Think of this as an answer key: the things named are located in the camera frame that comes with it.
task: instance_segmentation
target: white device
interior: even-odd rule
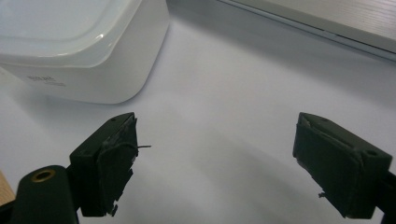
[[[0,67],[47,95],[115,104],[147,80],[165,0],[0,0]]]
[[[396,62],[396,0],[220,0]]]

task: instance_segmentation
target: white plastic box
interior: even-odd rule
[[[0,66],[65,99],[115,104],[147,80],[165,0],[0,0]]]

